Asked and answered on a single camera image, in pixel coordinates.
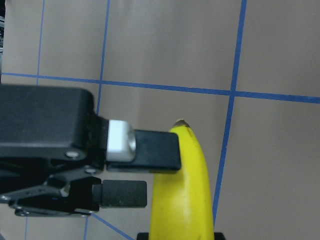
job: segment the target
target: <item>horizontal blue line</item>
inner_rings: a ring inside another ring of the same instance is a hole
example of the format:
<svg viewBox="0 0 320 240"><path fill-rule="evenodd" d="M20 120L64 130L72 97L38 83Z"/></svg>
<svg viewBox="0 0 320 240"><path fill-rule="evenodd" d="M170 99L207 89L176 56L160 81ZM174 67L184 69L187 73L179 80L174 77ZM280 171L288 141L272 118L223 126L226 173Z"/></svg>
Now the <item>horizontal blue line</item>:
<svg viewBox="0 0 320 240"><path fill-rule="evenodd" d="M99 220L101 223L103 223L104 225L106 225L107 227L111 228L113 231L117 232L118 234L120 234L121 236L123 236L124 238L128 239L128 240L134 240L132 237L130 237L129 235L127 235L126 233L124 233L123 231L121 231L120 229L118 229L117 227L113 226L111 223L107 222L106 220L102 219L101 217L99 217L98 215L91 213L91 216L94 217L95 219Z"/></svg>
<svg viewBox="0 0 320 240"><path fill-rule="evenodd" d="M288 95L288 94L250 92L250 91L230 91L230 90L210 89L210 88L158 85L158 84L135 83L135 82L125 82L125 81L106 81L106 80L72 78L72 77L61 77L61 76L44 76L44 75L37 76L32 74L21 74L21 73L11 73L11 72L2 72L2 75L26 77L26 78L39 77L41 79L58 80L58 81L105 84L105 85L124 86L124 87L168 90L168 91L177 91L177 92L235 96L240 98L267 99L267 100L320 104L320 97L318 96L301 96L301 95Z"/></svg>

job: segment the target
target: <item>black object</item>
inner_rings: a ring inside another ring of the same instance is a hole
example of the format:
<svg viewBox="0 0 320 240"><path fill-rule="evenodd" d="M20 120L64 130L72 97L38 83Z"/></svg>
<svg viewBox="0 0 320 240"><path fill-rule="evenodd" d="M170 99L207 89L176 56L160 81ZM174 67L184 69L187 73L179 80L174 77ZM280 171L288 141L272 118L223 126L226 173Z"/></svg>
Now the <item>black object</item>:
<svg viewBox="0 0 320 240"><path fill-rule="evenodd" d="M101 183L108 170L180 169L178 137L135 130L135 159L106 159L109 121L80 88L0 85L0 203L17 216L89 216L100 207L145 207L143 181Z"/></svg>
<svg viewBox="0 0 320 240"><path fill-rule="evenodd" d="M149 240L149 233L148 232L138 233L136 240ZM214 240L226 240L226 238L222 232L215 232Z"/></svg>

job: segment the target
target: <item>blue grid line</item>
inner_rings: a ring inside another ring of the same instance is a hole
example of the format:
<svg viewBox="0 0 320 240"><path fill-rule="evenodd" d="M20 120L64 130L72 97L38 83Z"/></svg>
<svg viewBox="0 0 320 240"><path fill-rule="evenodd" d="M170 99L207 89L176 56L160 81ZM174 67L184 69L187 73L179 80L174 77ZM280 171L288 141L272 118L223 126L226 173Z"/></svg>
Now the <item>blue grid line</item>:
<svg viewBox="0 0 320 240"><path fill-rule="evenodd" d="M45 76L45 75L37 76L32 74L21 74L21 73L12 73L12 72L3 72L2 75L25 77L25 78L39 77L40 79L48 79L48 80L102 84L102 85L105 84L105 85L114 85L114 86L123 86L123 87L167 90L167 91L198 93L198 94L210 94L210 95L222 95L222 96L232 95L239 98L254 98L254 99L320 104L319 96L290 95L290 94L263 93L263 92L250 92L250 91L230 91L230 90L222 90L222 89L159 85L159 84L135 83L135 82L124 82L124 81L106 81L106 80L100 81L96 79L72 78L72 77L61 77L61 76Z"/></svg>
<svg viewBox="0 0 320 240"><path fill-rule="evenodd" d="M25 217L25 231L24 231L24 240L27 240L27 233L28 233L28 217Z"/></svg>
<svg viewBox="0 0 320 240"><path fill-rule="evenodd" d="M237 36L236 36L232 80L231 80L231 86L230 86L230 97L229 97L227 114L226 114L226 119L225 119L219 168L218 168L218 174L216 177L216 184L215 184L214 198L213 198L213 205L212 205L213 224L216 223L219 197L220 197L220 192L221 192L221 184L222 184L222 178L224 175L225 162L226 162L226 156L227 156L227 146L228 146L228 141L229 141L229 134L230 134L230 128L231 128L231 122L232 122L232 113L234 110L234 102L235 102L235 91L236 91L237 80L238 80L242 37L243 37L244 26L245 26L246 8L247 8L247 0L242 0L241 1L241 8L240 8L239 23L238 23L238 31L237 31Z"/></svg>
<svg viewBox="0 0 320 240"><path fill-rule="evenodd" d="M113 226L111 223L107 222L106 220L102 219L101 217L99 217L98 215L91 213L91 216L94 217L95 219L99 220L101 223L103 223L104 225L106 225L107 227L111 228L113 231L117 232L118 234L120 234L121 236L123 236L125 239L128 240L135 240L132 237L130 237L129 235L127 235L126 233L124 233L123 231L121 231L119 228Z"/></svg>
<svg viewBox="0 0 320 240"><path fill-rule="evenodd" d="M39 83L39 69L40 69L40 55L41 55L41 43L42 43L42 29L44 25L44 12L45 12L45 0L42 2L42 13L41 13L41 27L40 27L40 39L39 39L39 52L38 52L38 67L37 67L37 78L36 78L36 85L38 86Z"/></svg>
<svg viewBox="0 0 320 240"><path fill-rule="evenodd" d="M101 56L101 67L100 67L100 81L102 81L104 75L104 66L105 66L105 51L107 44L107 32L108 32L108 22L109 22L109 11L110 11L110 0L106 3L106 13L105 13L105 23L104 23L104 35L103 35L103 45L102 45L102 56ZM101 89L102 83L99 83L98 99L96 105L96 114L99 115L100 111L100 100L101 100Z"/></svg>
<svg viewBox="0 0 320 240"><path fill-rule="evenodd" d="M88 220L89 218L86 217L84 222L83 240L87 240Z"/></svg>

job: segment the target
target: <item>toy banana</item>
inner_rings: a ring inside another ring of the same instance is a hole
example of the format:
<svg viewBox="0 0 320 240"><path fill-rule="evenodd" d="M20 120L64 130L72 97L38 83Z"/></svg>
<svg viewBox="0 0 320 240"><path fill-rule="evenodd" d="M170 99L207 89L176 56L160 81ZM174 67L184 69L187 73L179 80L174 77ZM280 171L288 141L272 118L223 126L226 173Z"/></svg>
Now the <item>toy banana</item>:
<svg viewBox="0 0 320 240"><path fill-rule="evenodd" d="M201 146L184 120L170 130L179 138L181 170L156 174L150 240L214 240L211 194Z"/></svg>

